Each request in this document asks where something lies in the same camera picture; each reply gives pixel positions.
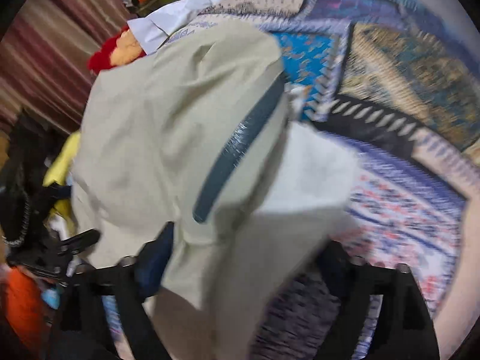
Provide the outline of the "orange sleeve forearm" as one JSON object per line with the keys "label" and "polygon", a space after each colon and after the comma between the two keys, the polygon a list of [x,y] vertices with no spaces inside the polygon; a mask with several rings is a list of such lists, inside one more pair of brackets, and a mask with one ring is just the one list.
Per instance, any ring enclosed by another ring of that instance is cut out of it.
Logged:
{"label": "orange sleeve forearm", "polygon": [[2,312],[13,332],[35,359],[45,344],[45,322],[41,289],[31,275],[19,267],[10,268],[1,291]]}

